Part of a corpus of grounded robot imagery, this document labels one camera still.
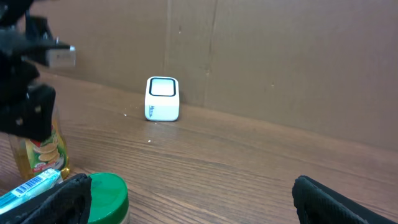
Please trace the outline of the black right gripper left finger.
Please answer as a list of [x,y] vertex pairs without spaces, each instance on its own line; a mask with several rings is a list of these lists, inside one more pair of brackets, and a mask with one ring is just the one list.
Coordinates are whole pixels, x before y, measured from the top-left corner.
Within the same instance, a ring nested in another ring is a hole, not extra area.
[[77,174],[1,214],[1,223],[87,224],[92,178]]

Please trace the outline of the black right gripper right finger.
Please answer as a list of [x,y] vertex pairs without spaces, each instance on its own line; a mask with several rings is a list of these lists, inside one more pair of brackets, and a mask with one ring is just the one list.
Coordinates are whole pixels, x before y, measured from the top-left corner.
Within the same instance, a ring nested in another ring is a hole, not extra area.
[[397,224],[305,175],[292,196],[300,224]]

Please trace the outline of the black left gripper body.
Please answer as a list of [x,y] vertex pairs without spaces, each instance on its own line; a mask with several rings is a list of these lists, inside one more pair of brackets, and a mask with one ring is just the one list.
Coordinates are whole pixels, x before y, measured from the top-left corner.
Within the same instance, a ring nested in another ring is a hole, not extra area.
[[50,49],[68,49],[53,38],[46,17],[29,13],[34,0],[1,0],[1,132],[36,141],[51,135],[56,91],[35,85]]

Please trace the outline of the green lid glass jar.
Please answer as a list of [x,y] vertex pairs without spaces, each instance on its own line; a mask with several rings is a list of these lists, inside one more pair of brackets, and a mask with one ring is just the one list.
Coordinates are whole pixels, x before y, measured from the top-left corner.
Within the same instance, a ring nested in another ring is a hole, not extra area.
[[90,174],[91,208],[88,224],[130,223],[129,197],[123,178],[114,173]]

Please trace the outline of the yellow oil bottle silver cap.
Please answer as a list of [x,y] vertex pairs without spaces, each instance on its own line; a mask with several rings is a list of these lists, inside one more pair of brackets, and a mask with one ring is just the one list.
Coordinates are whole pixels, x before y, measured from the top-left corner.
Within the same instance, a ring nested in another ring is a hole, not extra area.
[[70,173],[67,142],[63,136],[58,107],[53,108],[52,132],[40,142],[18,136],[9,136],[10,147],[21,177],[29,180],[52,168],[59,170],[63,179]]

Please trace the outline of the teal Kleenex tissue pack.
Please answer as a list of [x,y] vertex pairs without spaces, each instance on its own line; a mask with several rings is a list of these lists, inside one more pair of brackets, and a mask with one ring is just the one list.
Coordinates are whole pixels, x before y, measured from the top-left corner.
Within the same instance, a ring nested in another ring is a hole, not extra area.
[[63,181],[59,170],[47,169],[1,196],[1,214],[27,202]]

